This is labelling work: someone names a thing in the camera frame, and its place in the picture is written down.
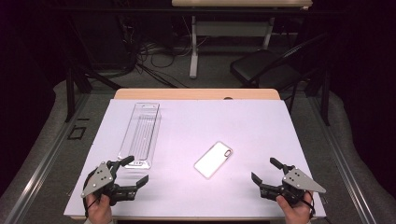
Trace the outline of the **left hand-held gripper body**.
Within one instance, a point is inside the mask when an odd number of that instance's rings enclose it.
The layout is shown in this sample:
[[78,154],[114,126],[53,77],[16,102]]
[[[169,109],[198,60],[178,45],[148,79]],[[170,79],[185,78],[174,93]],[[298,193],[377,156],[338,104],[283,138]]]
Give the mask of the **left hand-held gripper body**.
[[127,187],[121,187],[115,180],[107,168],[107,161],[102,161],[86,178],[81,192],[83,202],[86,203],[86,197],[90,194],[97,199],[102,194],[106,195],[111,206],[118,202],[133,201],[137,191],[127,191]]

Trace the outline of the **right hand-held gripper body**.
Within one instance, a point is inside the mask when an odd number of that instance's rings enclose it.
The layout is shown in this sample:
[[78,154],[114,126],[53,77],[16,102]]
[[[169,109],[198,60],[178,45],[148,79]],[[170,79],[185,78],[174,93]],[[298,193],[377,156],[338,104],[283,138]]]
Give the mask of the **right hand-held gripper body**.
[[294,166],[282,168],[284,176],[280,186],[270,186],[260,181],[260,193],[264,199],[274,201],[278,195],[283,196],[289,205],[295,205],[304,201],[304,195],[308,191],[325,193],[326,189],[319,183]]

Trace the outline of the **clear plastic tray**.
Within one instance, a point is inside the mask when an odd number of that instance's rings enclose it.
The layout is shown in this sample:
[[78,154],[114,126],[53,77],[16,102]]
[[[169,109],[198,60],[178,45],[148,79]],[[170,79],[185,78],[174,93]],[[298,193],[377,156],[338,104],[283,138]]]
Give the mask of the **clear plastic tray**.
[[162,114],[158,103],[136,103],[124,135],[118,159],[133,156],[126,165],[129,169],[149,169],[161,125]]

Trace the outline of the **translucent phone case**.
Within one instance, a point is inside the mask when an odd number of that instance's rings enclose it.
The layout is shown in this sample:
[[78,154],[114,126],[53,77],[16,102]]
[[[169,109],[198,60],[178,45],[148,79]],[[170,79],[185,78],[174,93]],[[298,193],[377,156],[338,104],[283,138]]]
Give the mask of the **translucent phone case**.
[[218,141],[194,164],[194,168],[209,179],[232,154],[230,147]]

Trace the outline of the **person's left hand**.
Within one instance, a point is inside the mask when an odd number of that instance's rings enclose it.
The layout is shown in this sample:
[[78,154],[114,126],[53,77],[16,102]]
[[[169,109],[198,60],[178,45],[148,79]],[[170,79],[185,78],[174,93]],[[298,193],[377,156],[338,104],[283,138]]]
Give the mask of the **person's left hand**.
[[102,194],[97,200],[92,194],[86,197],[88,208],[88,218],[84,224],[113,224],[112,211],[109,205],[109,198]]

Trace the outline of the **person's right hand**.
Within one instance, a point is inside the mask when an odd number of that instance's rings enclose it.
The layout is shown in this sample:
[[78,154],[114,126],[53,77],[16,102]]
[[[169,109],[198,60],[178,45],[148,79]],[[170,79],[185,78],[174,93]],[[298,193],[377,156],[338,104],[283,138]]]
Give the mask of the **person's right hand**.
[[289,203],[282,195],[276,197],[276,202],[282,209],[286,224],[308,224],[310,221],[312,203],[312,193],[310,191],[304,194],[303,202],[298,202],[294,206],[290,206]]

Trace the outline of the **black folding chair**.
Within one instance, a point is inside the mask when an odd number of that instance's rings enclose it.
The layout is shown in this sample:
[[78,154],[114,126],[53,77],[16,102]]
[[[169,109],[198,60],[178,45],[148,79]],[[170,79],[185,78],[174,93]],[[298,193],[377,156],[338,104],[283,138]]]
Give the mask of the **black folding chair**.
[[292,88],[288,110],[291,112],[298,84],[319,71],[320,65],[304,68],[303,60],[316,54],[328,40],[328,34],[317,35],[277,55],[260,49],[232,62],[230,72],[242,88],[275,89],[282,92]]

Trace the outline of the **white desk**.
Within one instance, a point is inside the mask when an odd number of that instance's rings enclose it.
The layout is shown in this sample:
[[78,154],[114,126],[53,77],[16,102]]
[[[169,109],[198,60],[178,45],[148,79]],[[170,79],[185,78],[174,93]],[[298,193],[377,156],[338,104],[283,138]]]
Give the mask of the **white desk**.
[[[173,7],[219,7],[242,9],[247,8],[269,8],[279,9],[302,8],[308,9],[313,5],[312,0],[172,0]],[[203,36],[262,36],[264,38],[262,47],[268,48],[274,17],[268,21],[197,21],[195,16],[191,17],[191,69],[190,78],[197,77],[198,69],[198,44],[197,37]]]

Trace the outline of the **aluminium floor rail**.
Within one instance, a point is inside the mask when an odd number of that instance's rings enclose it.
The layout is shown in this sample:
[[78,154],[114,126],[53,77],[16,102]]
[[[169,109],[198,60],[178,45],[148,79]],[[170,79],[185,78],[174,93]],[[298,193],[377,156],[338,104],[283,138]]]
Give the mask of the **aluminium floor rail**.
[[17,172],[5,194],[0,197],[0,224],[21,223],[35,200],[50,169],[61,152],[66,136],[71,132],[76,115],[85,106],[90,95],[79,93],[75,101],[75,112],[68,119],[66,98],[63,93],[56,96],[55,104],[45,125]]
[[352,170],[350,169],[346,157],[340,147],[340,144],[336,140],[333,129],[330,125],[327,125],[321,116],[319,100],[317,98],[308,98],[308,102],[311,105],[318,124],[324,134],[325,139],[330,147],[332,158],[337,166],[340,176],[343,179],[346,190],[349,194],[351,201],[360,217],[362,224],[377,224],[375,217],[363,196],[361,187],[359,186],[356,178],[354,177]]

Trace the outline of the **black metal frame post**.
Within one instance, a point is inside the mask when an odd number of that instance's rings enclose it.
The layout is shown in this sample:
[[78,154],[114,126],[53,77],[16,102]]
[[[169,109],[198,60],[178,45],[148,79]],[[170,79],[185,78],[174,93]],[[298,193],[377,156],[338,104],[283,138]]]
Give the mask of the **black metal frame post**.
[[323,74],[322,82],[322,94],[321,94],[321,105],[320,105],[320,115],[323,122],[329,126],[329,95],[330,95],[330,74],[325,71]]
[[70,68],[66,74],[65,80],[67,99],[66,122],[69,122],[76,113],[75,87],[78,87],[83,94],[88,94],[92,91],[92,85],[90,84],[88,77],[93,77],[110,87],[112,90],[118,90],[121,88],[121,85],[99,75],[84,65],[78,64],[75,67]]

